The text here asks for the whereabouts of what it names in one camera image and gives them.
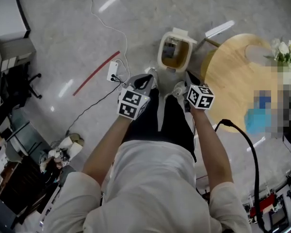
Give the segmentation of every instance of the black pants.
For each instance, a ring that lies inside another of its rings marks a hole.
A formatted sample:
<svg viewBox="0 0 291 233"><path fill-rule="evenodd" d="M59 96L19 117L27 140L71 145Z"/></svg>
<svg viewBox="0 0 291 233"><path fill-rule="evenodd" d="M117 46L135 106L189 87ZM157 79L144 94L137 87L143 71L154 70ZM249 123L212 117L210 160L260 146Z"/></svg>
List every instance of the black pants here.
<svg viewBox="0 0 291 233"><path fill-rule="evenodd" d="M145 111L135 121L131 122L123 142L131 140L170 142L187 149L196 162L194 136L178 100L174 96L169 96L166 99L162 130L159 132L157 120L158 89L151 90L150 98L151 100Z"/></svg>

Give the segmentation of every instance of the forearm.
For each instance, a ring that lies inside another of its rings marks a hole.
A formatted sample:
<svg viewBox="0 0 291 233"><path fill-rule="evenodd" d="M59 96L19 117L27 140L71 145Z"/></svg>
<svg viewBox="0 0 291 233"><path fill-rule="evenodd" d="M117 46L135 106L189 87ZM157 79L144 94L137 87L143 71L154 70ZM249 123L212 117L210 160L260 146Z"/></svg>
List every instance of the forearm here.
<svg viewBox="0 0 291 233"><path fill-rule="evenodd" d="M210 191L223 182L233 182L227 153L204 111L193 110L203 161Z"/></svg>
<svg viewBox="0 0 291 233"><path fill-rule="evenodd" d="M85 162L83 173L101 186L120 147L131 120L119 116Z"/></svg>

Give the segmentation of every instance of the t-shirt sleeve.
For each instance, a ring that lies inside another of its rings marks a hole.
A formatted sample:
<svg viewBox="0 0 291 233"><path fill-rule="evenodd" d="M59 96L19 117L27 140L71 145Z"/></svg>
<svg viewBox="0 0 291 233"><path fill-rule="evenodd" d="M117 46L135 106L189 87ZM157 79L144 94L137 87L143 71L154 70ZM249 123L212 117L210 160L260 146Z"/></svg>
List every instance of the t-shirt sleeve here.
<svg viewBox="0 0 291 233"><path fill-rule="evenodd" d="M236 233L250 233L251 227L243 204L232 182L224 182L212 190L209 204L210 216L218 220L222 229Z"/></svg>
<svg viewBox="0 0 291 233"><path fill-rule="evenodd" d="M90 176L73 172L44 222L46 233L75 233L83 231L87 214L100 205L99 184Z"/></svg>

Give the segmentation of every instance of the red tape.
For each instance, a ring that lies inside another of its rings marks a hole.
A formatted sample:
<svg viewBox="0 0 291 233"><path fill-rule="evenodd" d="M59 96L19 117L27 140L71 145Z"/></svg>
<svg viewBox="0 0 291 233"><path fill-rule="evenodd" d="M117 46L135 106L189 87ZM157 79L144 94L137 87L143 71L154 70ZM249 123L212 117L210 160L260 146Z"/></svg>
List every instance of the red tape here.
<svg viewBox="0 0 291 233"><path fill-rule="evenodd" d="M113 55L111 55L104 63L102 63L80 86L79 88L73 93L73 96L75 96L82 88L85 86L85 84L102 69L109 61L111 61L115 56L117 56L120 53L120 51L117 51Z"/></svg>

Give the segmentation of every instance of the white t-shirt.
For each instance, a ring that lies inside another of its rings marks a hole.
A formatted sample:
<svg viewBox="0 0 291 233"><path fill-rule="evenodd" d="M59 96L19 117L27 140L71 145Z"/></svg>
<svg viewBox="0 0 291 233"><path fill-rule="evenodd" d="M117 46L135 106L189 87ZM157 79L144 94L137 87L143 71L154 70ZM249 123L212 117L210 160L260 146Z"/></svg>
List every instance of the white t-shirt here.
<svg viewBox="0 0 291 233"><path fill-rule="evenodd" d="M44 232L251 232L234 184L216 186L208 206L195 189L193 158L178 145L126 142L111 175L100 207L99 184L86 174L70 173Z"/></svg>

